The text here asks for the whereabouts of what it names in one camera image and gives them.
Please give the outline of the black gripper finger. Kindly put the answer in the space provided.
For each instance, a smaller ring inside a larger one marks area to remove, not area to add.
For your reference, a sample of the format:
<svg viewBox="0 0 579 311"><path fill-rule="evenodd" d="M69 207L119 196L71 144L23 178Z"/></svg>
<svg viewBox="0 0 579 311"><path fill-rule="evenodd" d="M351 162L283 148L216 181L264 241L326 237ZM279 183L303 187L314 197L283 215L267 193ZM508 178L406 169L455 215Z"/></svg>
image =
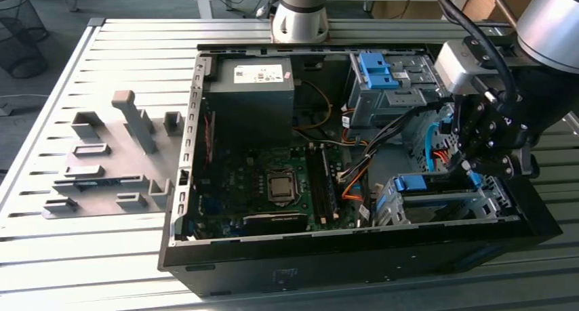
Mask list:
<svg viewBox="0 0 579 311"><path fill-rule="evenodd" d="M502 179L538 177L538 161L528 144L514 150L487 153L468 162L471 169L486 176Z"/></svg>
<svg viewBox="0 0 579 311"><path fill-rule="evenodd" d="M462 160L472 160L486 150L496 130L494 107L482 96L462 96L456 101L456 136Z"/></svg>

